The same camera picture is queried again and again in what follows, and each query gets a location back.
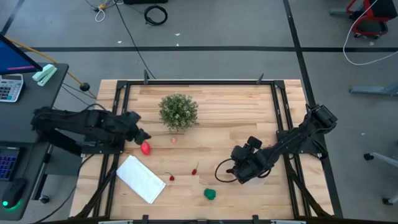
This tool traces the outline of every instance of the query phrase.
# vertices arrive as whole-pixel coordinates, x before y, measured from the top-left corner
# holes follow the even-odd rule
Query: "black floor stripe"
[[[8,20],[6,22],[6,24],[4,25],[4,27],[2,28],[2,31],[0,32],[0,34],[2,35],[6,35],[8,29],[10,28],[12,22],[14,22],[15,17],[17,16],[17,13],[19,11],[19,9],[21,8],[22,4],[24,3],[25,0],[19,0],[17,5],[15,6],[14,10],[12,10],[12,13],[10,15],[10,17],[8,17]]]
[[[33,47],[41,52],[135,52],[134,47]],[[301,52],[342,52],[341,47],[301,47]],[[258,51],[258,52],[296,52],[296,47],[261,46],[186,46],[186,47],[138,47],[140,52],[200,52],[200,51]],[[346,52],[378,53],[396,52],[398,47],[349,47]]]
[[[310,77],[308,76],[307,67],[305,66],[305,61],[303,57],[302,48],[300,46],[299,37],[297,35],[297,30],[294,24],[292,11],[290,10],[289,0],[284,0],[284,6],[286,11],[287,20],[289,22],[290,32],[292,33],[294,47],[296,49],[297,60],[300,66],[300,71],[302,74],[304,90],[307,94],[307,100],[309,105],[315,104],[315,97],[312,92]],[[325,140],[322,138],[322,143],[325,146]],[[340,200],[337,194],[337,188],[335,183],[335,178],[331,169],[331,164],[329,158],[322,161],[323,171],[325,173],[326,184],[328,186],[331,204],[333,206],[333,211],[335,216],[338,218],[343,218],[343,212],[341,210]]]

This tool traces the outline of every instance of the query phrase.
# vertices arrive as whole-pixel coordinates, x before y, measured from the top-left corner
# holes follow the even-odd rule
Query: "white napkin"
[[[135,156],[129,156],[116,174],[142,199],[152,204],[166,186],[160,178],[144,166]]]

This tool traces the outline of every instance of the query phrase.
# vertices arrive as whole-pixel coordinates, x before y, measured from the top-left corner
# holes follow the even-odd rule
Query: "concrete floor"
[[[17,2],[0,1],[0,28]],[[100,0],[89,0],[100,4]],[[301,47],[342,47],[352,24],[347,18],[330,17],[331,7],[345,7],[345,0],[289,0]],[[160,27],[145,25],[147,5],[120,6],[126,24],[140,47],[258,46],[294,47],[283,1],[278,0],[170,0],[164,7],[168,21]],[[115,7],[97,23],[83,0],[24,1],[6,36],[31,47],[132,47]],[[348,47],[398,47],[398,19],[390,33],[379,40],[350,38]],[[98,91],[104,78],[142,78],[144,66],[136,52],[47,52]],[[367,62],[388,53],[350,53],[355,62]],[[45,61],[28,53],[38,62]],[[142,52],[157,78],[302,78],[294,51],[169,51]],[[385,206],[382,197],[398,191],[398,169],[380,161],[366,162],[363,154],[379,152],[397,158],[395,98],[350,95],[351,85],[388,85],[397,80],[398,56],[365,67],[349,64],[341,52],[304,52],[313,93],[339,118],[326,136],[336,188],[345,218],[398,220],[398,205]],[[66,83],[75,85],[71,78]],[[81,96],[87,103],[90,99]],[[81,110],[85,105],[61,90],[58,109]],[[78,166],[79,159],[71,161]],[[51,175],[44,193],[50,203],[31,202],[19,222],[30,223],[50,213],[67,197],[76,177]],[[48,220],[65,219],[71,200]]]

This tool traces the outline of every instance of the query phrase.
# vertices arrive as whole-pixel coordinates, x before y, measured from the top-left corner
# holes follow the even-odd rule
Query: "monitor screen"
[[[37,72],[40,65],[0,35],[0,75]]]

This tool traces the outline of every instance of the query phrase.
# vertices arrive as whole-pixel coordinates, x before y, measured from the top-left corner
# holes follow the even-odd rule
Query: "green plant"
[[[197,124],[198,104],[192,101],[192,96],[173,94],[162,98],[160,120],[169,130],[186,130]]]

